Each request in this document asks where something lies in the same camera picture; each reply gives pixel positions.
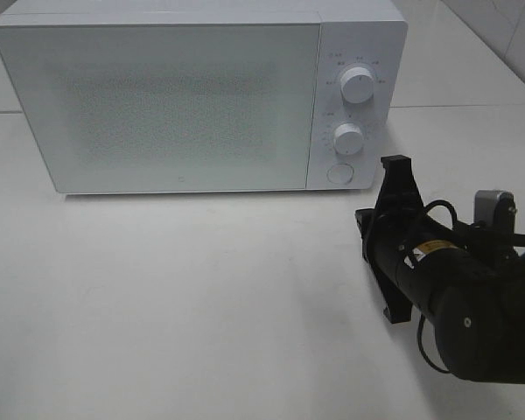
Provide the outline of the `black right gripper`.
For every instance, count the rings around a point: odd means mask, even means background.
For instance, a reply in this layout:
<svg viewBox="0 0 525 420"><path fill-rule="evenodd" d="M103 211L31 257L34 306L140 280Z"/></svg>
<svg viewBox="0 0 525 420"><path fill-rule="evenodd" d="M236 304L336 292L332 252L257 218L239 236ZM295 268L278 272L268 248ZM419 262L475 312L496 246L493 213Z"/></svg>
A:
<svg viewBox="0 0 525 420"><path fill-rule="evenodd" d="M375 207L355 218L362 253L385 301L383 313L392 324L411 320L412 308L424 305L424 264L412 262L403 244L410 224L424 206L410 157L381 157L384 178Z"/></svg>

